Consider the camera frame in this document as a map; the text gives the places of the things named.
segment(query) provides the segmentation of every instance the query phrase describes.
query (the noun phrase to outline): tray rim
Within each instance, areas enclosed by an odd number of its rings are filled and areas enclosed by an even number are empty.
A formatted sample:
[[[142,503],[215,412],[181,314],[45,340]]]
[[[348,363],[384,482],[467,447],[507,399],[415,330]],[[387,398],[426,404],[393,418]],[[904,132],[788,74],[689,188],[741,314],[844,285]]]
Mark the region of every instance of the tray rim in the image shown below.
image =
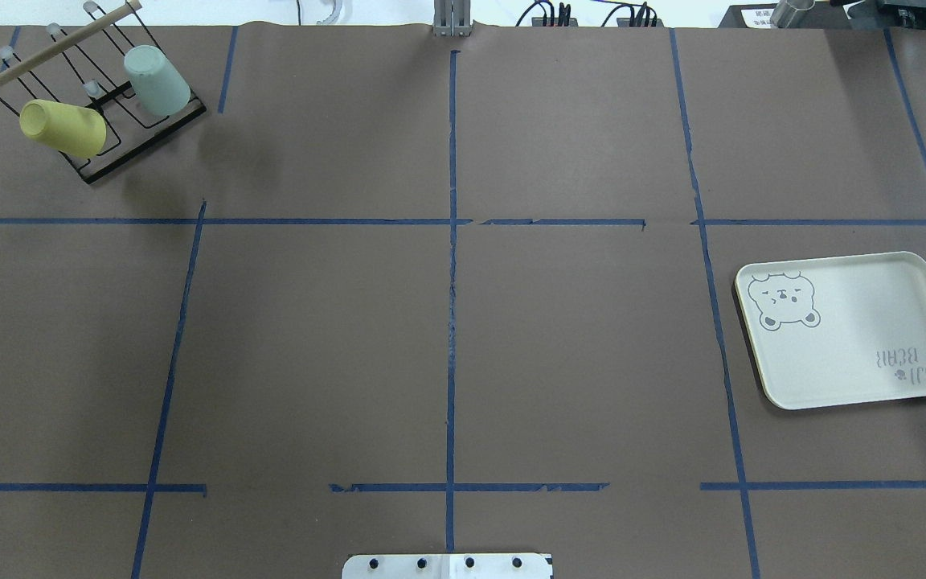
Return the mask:
[[[878,257],[900,257],[903,261],[910,261],[915,267],[920,267],[921,271],[925,275],[926,282],[926,260],[923,257],[918,256],[918,254],[913,252],[908,252],[907,250],[898,250],[898,252],[881,252],[881,253],[856,253],[851,254],[851,256],[832,256],[832,257],[807,257],[804,260],[785,260],[785,261],[758,261],[758,263],[746,264],[739,268],[738,272],[735,274],[734,285],[735,293],[738,296],[738,307],[739,312],[742,314],[742,320],[744,322],[746,333],[748,334],[748,343],[749,343],[749,356],[754,368],[756,368],[756,374],[760,377],[760,385],[764,389],[764,394],[767,395],[767,399],[771,401],[776,407],[781,408],[782,410],[808,410],[811,408],[826,408],[830,406],[846,406],[846,404],[867,404],[874,402],[885,402],[885,400],[905,400],[911,398],[926,398],[926,395],[904,395],[904,396],[878,396],[878,398],[865,398],[862,400],[848,400],[848,402],[830,402],[827,404],[806,404],[801,406],[800,404],[782,404],[775,399],[775,396],[772,395],[771,388],[767,384],[767,376],[765,376],[764,371],[760,369],[760,361],[756,354],[756,330],[753,330],[751,323],[749,322],[750,316],[746,315],[746,294],[745,290],[742,289],[740,283],[743,274],[746,268],[754,266],[774,266],[774,265],[783,265],[783,264],[807,264],[815,263],[815,261],[858,261],[864,260],[867,258],[878,259]]]

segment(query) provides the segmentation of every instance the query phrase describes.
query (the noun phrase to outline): white label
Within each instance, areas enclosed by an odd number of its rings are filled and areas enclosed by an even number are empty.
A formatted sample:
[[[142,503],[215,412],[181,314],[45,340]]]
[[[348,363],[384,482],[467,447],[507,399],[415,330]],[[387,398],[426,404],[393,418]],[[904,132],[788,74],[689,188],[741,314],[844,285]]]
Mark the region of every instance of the white label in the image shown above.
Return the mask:
[[[749,28],[774,28],[771,26],[771,14],[774,14],[774,8],[749,8],[742,10],[742,19]]]

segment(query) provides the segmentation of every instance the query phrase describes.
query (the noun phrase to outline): metal cylinder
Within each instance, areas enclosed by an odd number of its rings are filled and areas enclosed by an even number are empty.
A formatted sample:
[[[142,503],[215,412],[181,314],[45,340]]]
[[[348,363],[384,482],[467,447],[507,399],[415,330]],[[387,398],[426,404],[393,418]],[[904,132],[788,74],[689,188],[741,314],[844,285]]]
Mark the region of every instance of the metal cylinder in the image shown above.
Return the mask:
[[[776,28],[798,28],[815,5],[816,0],[779,0],[771,14],[771,24]]]

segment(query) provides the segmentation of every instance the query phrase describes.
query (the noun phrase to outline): light green cup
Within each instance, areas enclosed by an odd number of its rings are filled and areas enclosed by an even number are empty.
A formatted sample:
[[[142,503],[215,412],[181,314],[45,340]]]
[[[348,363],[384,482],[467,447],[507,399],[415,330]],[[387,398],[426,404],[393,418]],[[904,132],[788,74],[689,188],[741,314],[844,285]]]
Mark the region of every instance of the light green cup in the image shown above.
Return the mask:
[[[161,49],[143,44],[129,49],[124,56],[124,69],[131,78],[131,87],[145,110],[159,117],[184,109],[191,98],[191,88],[166,59]]]
[[[106,144],[106,120],[82,106],[35,99],[19,111],[28,138],[74,157],[92,158]]]

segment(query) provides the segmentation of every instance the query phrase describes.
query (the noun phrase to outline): metal plate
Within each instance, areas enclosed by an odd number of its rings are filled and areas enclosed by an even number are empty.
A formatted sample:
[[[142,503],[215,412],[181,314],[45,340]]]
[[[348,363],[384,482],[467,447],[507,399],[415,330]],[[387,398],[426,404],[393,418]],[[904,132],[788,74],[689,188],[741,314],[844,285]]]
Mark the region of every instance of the metal plate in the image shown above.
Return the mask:
[[[551,579],[552,556],[539,553],[353,556],[342,579]]]

